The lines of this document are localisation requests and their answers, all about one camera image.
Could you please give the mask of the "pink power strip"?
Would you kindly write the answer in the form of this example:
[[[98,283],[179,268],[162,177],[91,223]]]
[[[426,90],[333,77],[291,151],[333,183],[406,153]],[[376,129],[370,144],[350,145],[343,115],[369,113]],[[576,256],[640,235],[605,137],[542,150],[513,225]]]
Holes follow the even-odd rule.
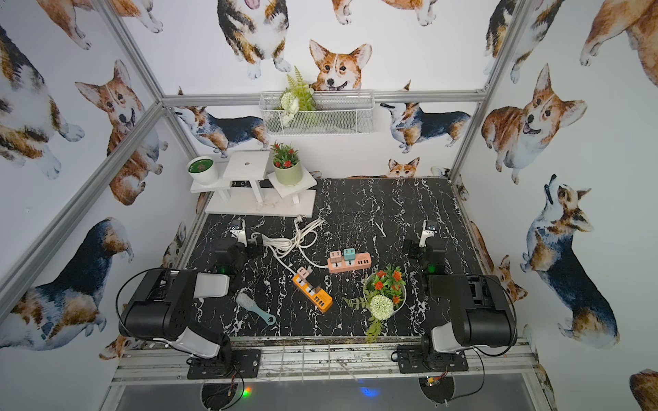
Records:
[[[369,253],[357,253],[353,260],[342,259],[338,262],[327,261],[327,269],[330,273],[353,272],[358,270],[367,270],[372,266],[372,259]]]

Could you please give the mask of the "pink charger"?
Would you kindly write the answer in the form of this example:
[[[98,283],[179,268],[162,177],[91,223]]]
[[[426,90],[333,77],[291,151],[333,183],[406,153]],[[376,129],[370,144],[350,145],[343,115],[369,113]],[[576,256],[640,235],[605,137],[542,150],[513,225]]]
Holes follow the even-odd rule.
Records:
[[[340,250],[332,251],[329,254],[329,262],[331,264],[337,264],[337,263],[341,263],[343,261],[344,261],[344,257],[343,257],[342,252]]]
[[[311,274],[311,272],[312,272],[312,269],[310,267],[306,268],[306,267],[302,266],[297,270],[296,274],[298,275],[298,277],[305,280]]]

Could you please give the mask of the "teal charger plug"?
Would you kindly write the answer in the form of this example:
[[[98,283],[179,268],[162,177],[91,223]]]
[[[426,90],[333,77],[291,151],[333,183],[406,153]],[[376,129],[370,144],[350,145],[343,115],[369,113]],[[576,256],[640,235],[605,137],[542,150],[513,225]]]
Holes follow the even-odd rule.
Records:
[[[356,251],[354,248],[346,248],[343,252],[345,261],[353,261],[356,258]]]

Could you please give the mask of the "black charger plug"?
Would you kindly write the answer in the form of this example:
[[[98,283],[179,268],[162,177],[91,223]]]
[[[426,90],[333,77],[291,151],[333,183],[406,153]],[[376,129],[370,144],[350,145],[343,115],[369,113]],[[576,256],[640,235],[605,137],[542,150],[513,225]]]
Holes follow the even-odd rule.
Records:
[[[319,283],[315,280],[308,280],[307,283],[312,289],[318,290],[318,289],[322,288],[321,283]]]

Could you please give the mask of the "orange power strip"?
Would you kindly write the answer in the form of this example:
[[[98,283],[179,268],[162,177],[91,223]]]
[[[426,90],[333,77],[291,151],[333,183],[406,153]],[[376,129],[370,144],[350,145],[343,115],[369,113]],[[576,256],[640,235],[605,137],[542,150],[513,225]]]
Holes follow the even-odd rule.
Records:
[[[312,286],[299,274],[293,277],[292,282],[322,313],[326,313],[332,307],[332,296],[329,296],[321,287]]]

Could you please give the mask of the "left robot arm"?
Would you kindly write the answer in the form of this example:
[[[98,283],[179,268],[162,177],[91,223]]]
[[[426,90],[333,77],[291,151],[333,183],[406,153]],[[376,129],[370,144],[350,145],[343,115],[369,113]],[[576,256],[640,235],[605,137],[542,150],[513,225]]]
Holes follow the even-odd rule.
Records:
[[[248,260],[264,255],[260,236],[241,243],[233,237],[221,240],[214,272],[152,268],[142,278],[119,317],[125,337],[166,344],[202,360],[232,360],[231,342],[223,332],[202,325],[193,314],[194,302],[221,299],[235,290]]]

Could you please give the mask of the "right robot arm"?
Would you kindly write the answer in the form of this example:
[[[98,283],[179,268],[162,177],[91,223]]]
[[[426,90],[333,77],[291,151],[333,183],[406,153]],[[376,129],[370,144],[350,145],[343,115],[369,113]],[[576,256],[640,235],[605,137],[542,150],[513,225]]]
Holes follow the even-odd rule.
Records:
[[[449,320],[423,336],[425,356],[456,354],[482,347],[510,349],[517,342],[511,298],[493,276],[445,272],[445,243],[429,237],[423,245],[406,239],[404,253],[421,267],[426,295],[447,302]]]

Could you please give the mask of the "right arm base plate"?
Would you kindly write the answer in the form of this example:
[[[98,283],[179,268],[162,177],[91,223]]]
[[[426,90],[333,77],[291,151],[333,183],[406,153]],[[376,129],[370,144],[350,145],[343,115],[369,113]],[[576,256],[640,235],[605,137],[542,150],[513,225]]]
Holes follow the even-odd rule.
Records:
[[[421,345],[399,345],[391,354],[402,374],[466,372],[469,364],[464,353],[439,353]]]

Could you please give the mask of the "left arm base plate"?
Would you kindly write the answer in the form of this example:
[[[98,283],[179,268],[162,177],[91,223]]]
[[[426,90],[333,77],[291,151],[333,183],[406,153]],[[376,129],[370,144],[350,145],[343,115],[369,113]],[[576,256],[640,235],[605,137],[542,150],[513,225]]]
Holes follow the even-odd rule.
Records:
[[[260,368],[260,349],[238,349],[228,357],[222,353],[212,359],[188,358],[187,379],[229,378],[238,371],[243,378],[255,378]]]

